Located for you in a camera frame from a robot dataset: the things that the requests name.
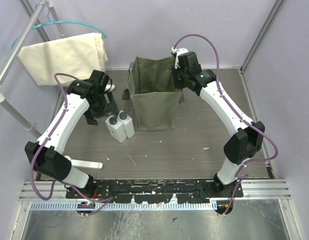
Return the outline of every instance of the black bottle cap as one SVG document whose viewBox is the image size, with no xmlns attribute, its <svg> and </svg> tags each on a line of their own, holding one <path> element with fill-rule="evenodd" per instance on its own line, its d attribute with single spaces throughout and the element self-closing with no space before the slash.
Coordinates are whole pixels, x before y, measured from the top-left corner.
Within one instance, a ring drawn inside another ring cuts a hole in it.
<svg viewBox="0 0 309 240">
<path fill-rule="evenodd" d="M 116 123 L 117 123 L 118 121 L 117 121 L 117 118 L 116 117 L 111 117 L 110 119 L 109 119 L 109 123 L 111 124 L 111 125 L 115 125 Z"/>
<path fill-rule="evenodd" d="M 125 119 L 127 119 L 127 113 L 125 112 L 125 111 L 123 111 L 123 112 L 120 112 L 120 114 L 119 114 L 119 118 L 121 119 L 121 120 L 125 120 Z"/>
</svg>

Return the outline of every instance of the white towel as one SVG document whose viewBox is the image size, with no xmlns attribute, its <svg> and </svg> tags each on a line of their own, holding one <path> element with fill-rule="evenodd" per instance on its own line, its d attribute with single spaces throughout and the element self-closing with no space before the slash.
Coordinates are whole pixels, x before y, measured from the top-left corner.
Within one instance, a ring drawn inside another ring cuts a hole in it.
<svg viewBox="0 0 309 240">
<path fill-rule="evenodd" d="M 105 71 L 108 61 L 100 33 L 88 33 L 49 42 L 24 46 L 19 59 L 39 85 L 56 85 L 55 73 L 65 73 L 80 80 L 88 79 L 93 70 Z M 59 76 L 67 85 L 72 78 Z"/>
</svg>

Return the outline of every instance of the scratch on table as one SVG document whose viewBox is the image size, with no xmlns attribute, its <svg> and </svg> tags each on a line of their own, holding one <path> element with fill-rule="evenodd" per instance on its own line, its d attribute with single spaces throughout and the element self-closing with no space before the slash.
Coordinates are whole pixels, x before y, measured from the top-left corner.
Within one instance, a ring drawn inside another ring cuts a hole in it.
<svg viewBox="0 0 309 240">
<path fill-rule="evenodd" d="M 127 155 L 128 155 L 128 157 L 131 159 L 131 161 L 133 162 L 134 166 L 136 167 L 137 165 L 136 165 L 135 161 L 133 160 L 133 158 L 132 158 L 131 156 L 129 156 L 128 153 L 127 153 Z"/>
</svg>

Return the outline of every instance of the metal rod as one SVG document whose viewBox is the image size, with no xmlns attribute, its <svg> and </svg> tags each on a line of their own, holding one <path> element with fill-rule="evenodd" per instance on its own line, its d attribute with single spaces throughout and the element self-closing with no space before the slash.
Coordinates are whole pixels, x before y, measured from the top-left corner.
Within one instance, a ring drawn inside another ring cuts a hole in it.
<svg viewBox="0 0 309 240">
<path fill-rule="evenodd" d="M 23 47 L 29 33 L 31 32 L 33 26 L 35 25 L 35 23 L 38 20 L 41 12 L 43 11 L 43 9 L 45 7 L 44 4 L 39 4 L 38 7 L 34 10 L 33 15 L 29 19 L 28 25 L 23 30 L 22 35 L 19 37 L 18 41 L 16 42 L 13 49 L 11 50 L 11 54 L 9 56 L 9 59 L 0 72 L 0 85 L 4 82 L 12 64 L 16 60 L 16 58 L 17 58 L 21 48 Z"/>
<path fill-rule="evenodd" d="M 248 64 L 250 63 L 251 59 L 253 58 L 257 48 L 259 47 L 261 41 L 264 39 L 266 33 L 268 32 L 271 24 L 273 23 L 275 17 L 277 16 L 279 10 L 281 9 L 283 3 L 285 2 L 286 0 L 276 0 L 268 17 L 266 18 L 262 28 L 261 28 L 261 31 L 259 32 L 257 38 L 255 39 L 252 47 L 250 48 L 250 51 L 247 55 L 247 57 L 245 58 L 244 62 L 243 62 L 243 65 L 242 67 L 240 68 L 240 70 L 242 72 L 244 72 L 246 69 L 247 69 L 247 66 Z"/>
<path fill-rule="evenodd" d="M 33 136 L 38 139 L 42 134 L 30 123 L 28 122 L 11 104 L 4 100 L 0 105 L 13 116 L 21 125 L 28 130 Z"/>
<path fill-rule="evenodd" d="M 51 6 L 51 7 L 49 7 L 49 9 L 50 9 L 50 13 L 51 13 L 51 16 L 53 17 L 53 19 L 55 21 L 59 21 L 59 17 L 58 17 L 58 15 L 56 13 L 55 7 Z M 66 38 L 67 36 L 65 34 L 63 26 L 61 24 L 57 24 L 56 27 L 58 28 L 58 31 L 59 31 L 61 37 L 63 39 Z"/>
<path fill-rule="evenodd" d="M 23 9 L 25 11 L 25 13 L 28 15 L 28 17 L 30 18 L 31 15 L 34 13 L 34 9 L 31 6 L 31 4 L 29 3 L 28 0 L 19 0 L 20 4 L 23 6 Z M 35 22 L 36 25 L 41 24 L 40 20 L 37 20 Z M 42 41 L 44 42 L 49 42 L 50 39 L 45 31 L 45 29 L 43 27 L 39 27 L 36 29 L 36 31 L 38 32 L 39 36 L 41 37 Z"/>
</svg>

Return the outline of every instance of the white wall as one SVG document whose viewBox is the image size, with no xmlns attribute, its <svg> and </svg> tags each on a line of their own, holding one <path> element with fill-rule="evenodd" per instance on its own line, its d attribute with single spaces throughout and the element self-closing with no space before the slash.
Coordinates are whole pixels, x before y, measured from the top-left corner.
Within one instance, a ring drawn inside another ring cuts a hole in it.
<svg viewBox="0 0 309 240">
<path fill-rule="evenodd" d="M 0 0 L 0 70 L 8 59 L 11 44 L 28 22 L 19 1 Z M 36 32 L 27 44 L 39 43 Z M 49 124 L 58 91 L 38 87 L 17 59 L 4 81 L 1 92 L 6 99 L 42 132 Z M 35 139 L 0 106 L 0 240 L 8 239 L 17 214 L 17 203 L 29 162 L 24 147 Z"/>
<path fill-rule="evenodd" d="M 128 68 L 136 55 L 160 59 L 170 55 L 176 41 L 189 33 L 211 39 L 223 68 L 240 67 L 275 0 L 55 0 L 61 20 L 82 21 L 107 35 L 107 68 Z M 68 36 L 89 33 L 64 25 Z M 204 67 L 216 67 L 211 47 L 191 38 L 180 46 L 195 51 Z"/>
<path fill-rule="evenodd" d="M 279 147 L 275 174 L 286 179 L 309 239 L 309 0 L 286 1 L 246 76 L 258 116 Z"/>
</svg>

